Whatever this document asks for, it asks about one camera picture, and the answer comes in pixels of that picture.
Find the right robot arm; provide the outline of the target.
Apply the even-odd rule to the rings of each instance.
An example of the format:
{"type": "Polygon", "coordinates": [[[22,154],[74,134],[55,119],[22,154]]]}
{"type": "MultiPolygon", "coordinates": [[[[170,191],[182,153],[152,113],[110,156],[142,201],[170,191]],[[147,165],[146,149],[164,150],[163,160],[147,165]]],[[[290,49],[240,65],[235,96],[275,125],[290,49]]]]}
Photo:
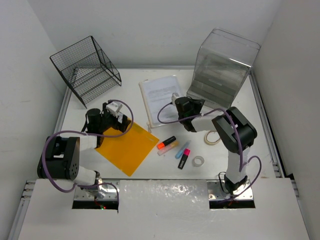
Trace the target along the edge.
{"type": "Polygon", "coordinates": [[[232,106],[221,115],[201,114],[205,101],[173,94],[172,105],[178,112],[178,120],[188,132],[216,131],[228,150],[228,166],[224,176],[224,187],[233,194],[247,181],[245,161],[250,147],[258,136],[250,121],[232,106]]]}

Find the blue translucent highlighter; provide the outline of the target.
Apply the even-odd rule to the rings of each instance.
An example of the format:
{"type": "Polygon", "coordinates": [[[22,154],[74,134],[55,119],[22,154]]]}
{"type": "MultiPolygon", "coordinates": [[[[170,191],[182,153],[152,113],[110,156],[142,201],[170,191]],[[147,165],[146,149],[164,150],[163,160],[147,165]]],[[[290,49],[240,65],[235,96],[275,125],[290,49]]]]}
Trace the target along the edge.
{"type": "Polygon", "coordinates": [[[184,151],[189,147],[191,143],[191,140],[188,140],[181,148],[180,150],[177,152],[177,154],[175,155],[176,159],[180,159],[184,153],[184,151]]]}

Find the orange black highlighter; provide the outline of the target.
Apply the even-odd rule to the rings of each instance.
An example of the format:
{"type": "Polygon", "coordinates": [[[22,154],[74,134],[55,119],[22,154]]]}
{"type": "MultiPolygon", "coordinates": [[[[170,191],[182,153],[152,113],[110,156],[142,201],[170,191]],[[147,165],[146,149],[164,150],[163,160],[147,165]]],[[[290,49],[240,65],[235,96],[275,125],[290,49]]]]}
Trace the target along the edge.
{"type": "Polygon", "coordinates": [[[157,145],[157,148],[158,148],[159,150],[161,150],[161,149],[163,149],[164,147],[166,147],[168,144],[173,143],[175,140],[176,140],[176,137],[175,137],[175,136],[171,136],[171,137],[167,138],[166,140],[160,142],[160,143],[157,145]]]}

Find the yellow clip file folder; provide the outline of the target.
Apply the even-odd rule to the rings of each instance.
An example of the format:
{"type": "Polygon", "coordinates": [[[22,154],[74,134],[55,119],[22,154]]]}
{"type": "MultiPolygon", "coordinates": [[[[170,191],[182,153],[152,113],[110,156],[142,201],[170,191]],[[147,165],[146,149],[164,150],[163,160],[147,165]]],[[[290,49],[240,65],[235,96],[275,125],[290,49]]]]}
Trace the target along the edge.
{"type": "Polygon", "coordinates": [[[134,123],[125,135],[105,138],[96,151],[130,177],[158,142],[157,137],[134,123]]]}

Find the pink black highlighter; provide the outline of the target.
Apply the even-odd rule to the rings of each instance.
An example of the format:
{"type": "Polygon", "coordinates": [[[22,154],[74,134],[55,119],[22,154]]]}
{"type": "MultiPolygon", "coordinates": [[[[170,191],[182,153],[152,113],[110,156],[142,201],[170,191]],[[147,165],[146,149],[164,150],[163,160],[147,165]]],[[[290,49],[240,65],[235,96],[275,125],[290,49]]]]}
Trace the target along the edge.
{"type": "Polygon", "coordinates": [[[180,162],[178,164],[178,168],[180,170],[182,170],[187,162],[187,159],[189,157],[189,154],[190,154],[190,149],[186,148],[184,151],[183,151],[183,154],[181,156],[181,159],[180,159],[180,162]]]}

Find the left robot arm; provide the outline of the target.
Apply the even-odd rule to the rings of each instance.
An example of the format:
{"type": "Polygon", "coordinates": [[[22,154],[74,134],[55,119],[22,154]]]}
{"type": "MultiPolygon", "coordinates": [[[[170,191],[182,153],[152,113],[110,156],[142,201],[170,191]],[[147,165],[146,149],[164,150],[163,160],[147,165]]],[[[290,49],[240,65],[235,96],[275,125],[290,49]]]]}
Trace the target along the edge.
{"type": "Polygon", "coordinates": [[[69,193],[79,187],[94,198],[103,199],[108,190],[108,182],[104,182],[96,170],[80,165],[82,151],[98,149],[104,139],[111,138],[105,131],[119,131],[117,137],[127,134],[134,124],[133,117],[121,112],[125,103],[121,100],[109,100],[102,108],[89,109],[85,114],[85,122],[81,131],[68,130],[68,137],[58,131],[47,137],[37,166],[37,175],[48,179],[60,192],[69,193]]]}

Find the yellow translucent highlighter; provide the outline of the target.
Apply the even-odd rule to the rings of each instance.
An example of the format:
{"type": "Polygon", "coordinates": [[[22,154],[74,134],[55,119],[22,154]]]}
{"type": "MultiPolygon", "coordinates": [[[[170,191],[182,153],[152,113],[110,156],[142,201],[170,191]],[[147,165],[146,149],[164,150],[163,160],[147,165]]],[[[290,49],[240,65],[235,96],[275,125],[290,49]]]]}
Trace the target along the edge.
{"type": "Polygon", "coordinates": [[[177,147],[179,145],[179,142],[178,141],[174,141],[170,144],[168,144],[167,146],[165,146],[164,148],[160,149],[157,154],[159,156],[162,156],[164,155],[165,153],[167,153],[168,151],[172,150],[173,148],[177,147]]]}

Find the clear plastic drawer cabinet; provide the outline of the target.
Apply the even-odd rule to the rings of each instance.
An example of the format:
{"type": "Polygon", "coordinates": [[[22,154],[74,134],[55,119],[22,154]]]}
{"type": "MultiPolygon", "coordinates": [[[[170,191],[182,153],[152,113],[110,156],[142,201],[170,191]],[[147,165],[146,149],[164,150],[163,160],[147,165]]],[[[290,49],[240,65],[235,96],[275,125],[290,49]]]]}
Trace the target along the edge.
{"type": "Polygon", "coordinates": [[[231,107],[251,72],[261,45],[223,28],[213,29],[201,44],[186,95],[210,108],[231,107]]]}

